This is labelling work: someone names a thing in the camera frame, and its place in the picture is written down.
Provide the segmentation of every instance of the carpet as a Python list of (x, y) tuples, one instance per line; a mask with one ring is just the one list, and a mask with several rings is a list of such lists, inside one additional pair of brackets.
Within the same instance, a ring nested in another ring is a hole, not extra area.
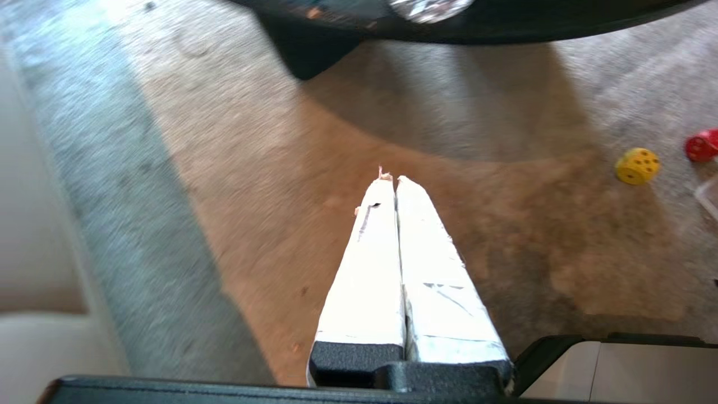
[[(427, 189), (514, 357), (552, 334), (718, 341), (693, 197), (718, 167), (682, 151), (717, 125), (716, 2), (550, 44), (369, 42), (306, 83), (233, 4), (28, 3), (3, 3), (11, 44), (140, 375), (304, 384), (379, 164)], [(649, 185), (613, 175), (631, 147), (662, 160)]]

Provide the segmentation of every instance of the red dice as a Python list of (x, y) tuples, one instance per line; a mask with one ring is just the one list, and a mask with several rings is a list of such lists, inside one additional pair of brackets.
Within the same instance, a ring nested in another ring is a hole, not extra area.
[(691, 161), (706, 162), (718, 156), (718, 129), (708, 129), (686, 140), (686, 156)]

